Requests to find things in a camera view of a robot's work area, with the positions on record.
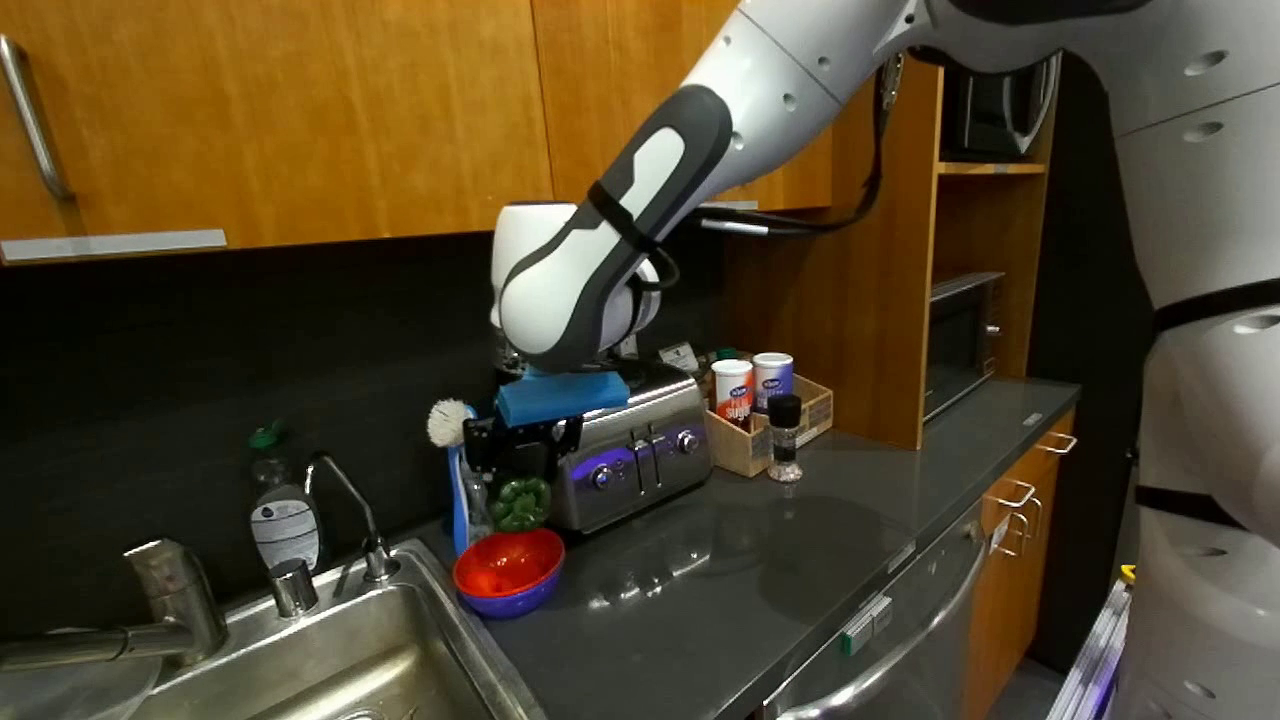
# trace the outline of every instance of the cup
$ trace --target cup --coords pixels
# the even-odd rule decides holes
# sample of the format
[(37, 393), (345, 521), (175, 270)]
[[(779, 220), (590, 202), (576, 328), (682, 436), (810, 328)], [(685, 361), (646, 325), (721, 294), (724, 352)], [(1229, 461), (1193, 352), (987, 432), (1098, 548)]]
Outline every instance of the cup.
[(796, 365), (787, 352), (755, 352), (755, 411), (768, 411), (768, 397), (796, 397)]
[(718, 411), (733, 425), (753, 414), (753, 365), (747, 361), (718, 361)]

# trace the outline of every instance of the backsplash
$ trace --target backsplash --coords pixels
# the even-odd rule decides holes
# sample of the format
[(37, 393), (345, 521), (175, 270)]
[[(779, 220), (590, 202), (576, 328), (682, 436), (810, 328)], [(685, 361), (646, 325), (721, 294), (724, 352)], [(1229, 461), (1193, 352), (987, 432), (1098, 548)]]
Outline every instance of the backsplash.
[[(721, 343), (721, 255), (678, 255), (646, 348)], [(122, 550), (150, 535), (195, 548), (220, 599), (264, 589), (244, 436), (274, 414), (387, 533), (441, 515), (419, 414), (488, 380), (488, 237), (6, 268), (0, 639), (146, 619)], [(323, 485), (319, 515), (347, 550), (361, 515)]]

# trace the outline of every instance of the sink faucet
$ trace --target sink faucet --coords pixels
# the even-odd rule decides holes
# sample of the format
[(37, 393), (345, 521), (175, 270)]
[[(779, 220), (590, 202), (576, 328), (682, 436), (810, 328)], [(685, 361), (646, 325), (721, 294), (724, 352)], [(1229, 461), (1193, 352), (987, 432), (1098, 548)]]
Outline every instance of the sink faucet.
[(0, 669), (111, 664), (123, 657), (175, 657), (195, 664), (223, 639), (223, 612), (210, 592), (200, 560), (175, 538), (150, 538), (123, 550), (158, 625), (111, 630), (58, 630), (0, 644)]
[(303, 496), (318, 491), (318, 468), (328, 468), (328, 474), (347, 491), (354, 502), (361, 502), (363, 512), (363, 538), (367, 538), (367, 572), (374, 579), (387, 579), (387, 566), (391, 566), (391, 550), (384, 543), (384, 533), (378, 533), (378, 521), (374, 521), (374, 508), (367, 498), (361, 496), (361, 487), (354, 485), (354, 474), (328, 454), (328, 452), (318, 452), (303, 468)]

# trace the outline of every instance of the faucet handle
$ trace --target faucet handle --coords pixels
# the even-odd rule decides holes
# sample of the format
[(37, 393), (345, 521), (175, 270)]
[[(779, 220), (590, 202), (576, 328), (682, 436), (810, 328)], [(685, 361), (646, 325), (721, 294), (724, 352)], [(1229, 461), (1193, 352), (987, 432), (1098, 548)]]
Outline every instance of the faucet handle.
[(175, 538), (150, 538), (123, 550), (138, 579), (146, 583), (150, 608), (162, 625), (180, 625), (195, 635), (210, 657), (229, 639), (220, 604), (212, 599), (210, 576)]

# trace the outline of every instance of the red object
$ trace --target red object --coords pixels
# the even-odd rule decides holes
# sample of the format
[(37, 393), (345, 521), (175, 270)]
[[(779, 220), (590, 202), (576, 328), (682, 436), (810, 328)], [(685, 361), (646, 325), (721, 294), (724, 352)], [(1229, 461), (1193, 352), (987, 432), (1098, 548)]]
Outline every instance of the red object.
[(497, 533), (451, 562), (451, 583), (482, 599), (507, 599), (556, 576), (562, 562), (564, 538), (556, 533)]

